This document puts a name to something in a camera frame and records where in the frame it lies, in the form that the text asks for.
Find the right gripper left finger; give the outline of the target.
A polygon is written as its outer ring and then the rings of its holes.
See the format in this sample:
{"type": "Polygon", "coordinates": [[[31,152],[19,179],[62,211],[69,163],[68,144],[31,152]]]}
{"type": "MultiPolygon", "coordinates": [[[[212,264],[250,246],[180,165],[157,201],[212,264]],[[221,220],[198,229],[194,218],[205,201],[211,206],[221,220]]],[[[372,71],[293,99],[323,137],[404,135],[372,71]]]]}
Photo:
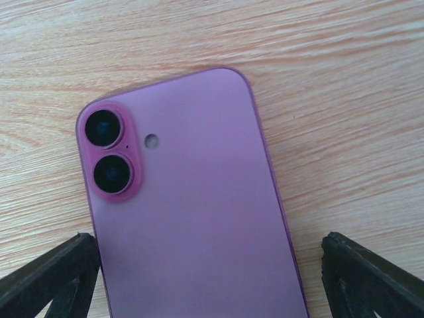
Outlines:
{"type": "Polygon", "coordinates": [[[87,317],[99,267],[96,239],[78,233],[1,278],[1,316],[87,317]]]}

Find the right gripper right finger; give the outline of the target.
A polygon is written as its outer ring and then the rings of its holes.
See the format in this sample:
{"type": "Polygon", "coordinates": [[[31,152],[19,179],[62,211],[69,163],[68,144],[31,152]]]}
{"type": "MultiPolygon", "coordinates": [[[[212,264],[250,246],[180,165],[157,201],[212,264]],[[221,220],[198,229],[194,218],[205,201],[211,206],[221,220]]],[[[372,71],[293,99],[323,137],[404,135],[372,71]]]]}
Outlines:
{"type": "Polygon", "coordinates": [[[324,237],[321,247],[333,317],[423,316],[423,280],[337,232],[324,237]]]}

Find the purple phone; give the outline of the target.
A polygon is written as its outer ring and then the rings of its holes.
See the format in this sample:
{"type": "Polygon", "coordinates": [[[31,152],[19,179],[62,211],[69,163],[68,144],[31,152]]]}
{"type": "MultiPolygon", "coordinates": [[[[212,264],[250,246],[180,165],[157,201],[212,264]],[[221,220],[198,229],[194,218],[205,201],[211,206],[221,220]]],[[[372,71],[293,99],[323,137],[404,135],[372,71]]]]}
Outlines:
{"type": "Polygon", "coordinates": [[[86,105],[76,136],[112,317],[307,317],[254,96],[211,68],[86,105]]]}

